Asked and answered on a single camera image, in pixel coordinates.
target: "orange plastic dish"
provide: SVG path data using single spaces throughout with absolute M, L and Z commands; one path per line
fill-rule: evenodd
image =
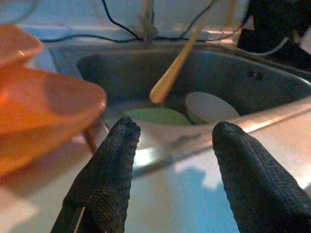
M 18 27 L 0 26 L 0 176 L 82 132 L 106 107 L 96 84 L 22 66 L 42 49 Z

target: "white wall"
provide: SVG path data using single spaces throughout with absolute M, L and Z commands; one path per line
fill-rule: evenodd
M 139 28 L 137 14 L 143 0 L 106 0 L 111 16 L 130 28 Z M 160 34 L 184 30 L 211 0 L 155 0 L 155 25 Z M 226 21 L 230 0 L 220 0 L 213 8 L 206 29 L 219 29 Z M 239 9 L 240 17 L 243 7 Z M 73 32 L 116 37 L 128 34 L 111 24 L 101 0 L 0 0 L 0 23 L 18 20 L 23 28 L 39 38 Z

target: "white countertop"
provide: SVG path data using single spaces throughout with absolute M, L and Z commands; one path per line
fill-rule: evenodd
M 31 66 L 54 70 L 44 52 Z M 305 188 L 311 182 L 311 113 L 251 133 Z M 0 179 L 0 232 L 50 232 L 75 176 L 91 157 L 78 135 Z M 238 233 L 212 149 L 132 181 L 128 233 Z

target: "stainless steel sink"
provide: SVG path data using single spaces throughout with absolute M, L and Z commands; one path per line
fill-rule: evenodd
M 109 128 L 123 110 L 154 106 L 151 88 L 170 66 L 181 45 L 144 47 L 66 46 L 52 49 L 58 70 L 103 87 L 108 108 L 102 116 Z M 311 74 L 213 45 L 197 45 L 188 57 L 165 106 L 186 114 L 185 95 L 203 91 L 231 104 L 242 117 L 229 119 L 247 132 L 308 111 Z M 142 136 L 134 174 L 193 155 L 211 145 L 214 124 L 157 125 L 137 120 Z

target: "dish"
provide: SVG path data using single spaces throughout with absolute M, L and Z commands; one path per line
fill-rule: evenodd
M 11 63 L 24 63 L 43 49 L 40 40 L 17 25 L 0 25 L 0 68 Z
M 82 132 L 106 107 L 96 84 L 23 67 L 42 50 L 17 26 L 0 26 L 0 176 Z
M 239 117 L 239 113 L 226 101 L 205 92 L 191 92 L 186 96 L 189 118 L 195 124 L 212 123 Z
M 190 125 L 185 116 L 168 108 L 139 108 L 125 111 L 124 114 L 137 120 L 155 124 Z

